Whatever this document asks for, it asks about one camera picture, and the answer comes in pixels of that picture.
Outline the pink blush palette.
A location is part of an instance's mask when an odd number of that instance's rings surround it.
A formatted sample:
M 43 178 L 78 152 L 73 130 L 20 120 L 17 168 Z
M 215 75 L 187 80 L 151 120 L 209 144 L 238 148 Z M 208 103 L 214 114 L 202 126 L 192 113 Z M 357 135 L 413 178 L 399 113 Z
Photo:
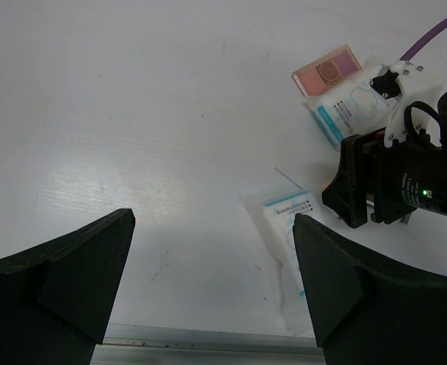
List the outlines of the pink blush palette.
M 355 75 L 361 64 L 348 45 L 343 45 L 292 74 L 304 97 L 317 97 Z

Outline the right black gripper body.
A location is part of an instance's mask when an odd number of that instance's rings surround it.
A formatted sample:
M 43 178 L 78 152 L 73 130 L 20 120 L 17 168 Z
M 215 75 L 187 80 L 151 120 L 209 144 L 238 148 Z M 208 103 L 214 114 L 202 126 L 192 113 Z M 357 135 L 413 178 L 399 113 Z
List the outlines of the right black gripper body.
M 390 148 L 383 129 L 341 142 L 338 171 L 322 202 L 349 227 L 390 224 L 418 208 L 447 216 L 447 92 L 435 109 L 410 103 L 403 122 L 406 140 Z

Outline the thin white applicator stick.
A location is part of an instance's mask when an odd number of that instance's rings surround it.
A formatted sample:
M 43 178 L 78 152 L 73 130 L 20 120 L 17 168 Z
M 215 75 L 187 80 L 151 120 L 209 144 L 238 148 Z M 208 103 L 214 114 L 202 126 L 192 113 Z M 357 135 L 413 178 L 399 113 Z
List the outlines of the thin white applicator stick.
M 289 182 L 293 183 L 297 188 L 306 190 L 306 187 L 293 174 L 291 174 L 286 169 L 279 167 L 279 166 L 275 166 L 274 169 L 280 175 L 282 175 L 285 179 L 287 179 Z

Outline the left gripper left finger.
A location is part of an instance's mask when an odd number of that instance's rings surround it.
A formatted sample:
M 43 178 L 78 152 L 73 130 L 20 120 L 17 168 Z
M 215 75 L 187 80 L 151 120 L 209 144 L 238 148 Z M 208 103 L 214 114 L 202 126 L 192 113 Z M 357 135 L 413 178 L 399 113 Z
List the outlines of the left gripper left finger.
M 0 364 L 89 364 L 102 344 L 135 229 L 121 208 L 0 259 Z

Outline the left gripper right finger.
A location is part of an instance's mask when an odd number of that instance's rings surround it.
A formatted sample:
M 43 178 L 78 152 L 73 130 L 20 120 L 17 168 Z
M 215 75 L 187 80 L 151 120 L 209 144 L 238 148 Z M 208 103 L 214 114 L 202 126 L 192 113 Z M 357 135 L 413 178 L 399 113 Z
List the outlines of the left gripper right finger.
M 447 276 L 415 268 L 298 214 L 293 238 L 328 364 L 447 364 Z

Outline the cotton pad packet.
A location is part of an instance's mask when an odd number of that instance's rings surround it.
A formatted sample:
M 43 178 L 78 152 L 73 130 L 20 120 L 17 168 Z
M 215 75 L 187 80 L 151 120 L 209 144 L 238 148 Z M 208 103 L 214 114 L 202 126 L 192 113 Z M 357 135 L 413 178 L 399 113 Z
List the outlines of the cotton pad packet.
M 323 222 L 322 209 L 308 190 L 279 188 L 240 197 L 245 209 L 279 264 L 281 313 L 287 331 L 293 336 L 312 337 L 312 321 L 293 238 L 297 214 Z
M 380 59 L 370 56 L 353 76 L 321 96 L 305 98 L 305 104 L 336 151 L 344 138 L 385 127 L 386 116 L 398 101 L 383 98 L 370 86 L 370 81 L 384 67 Z

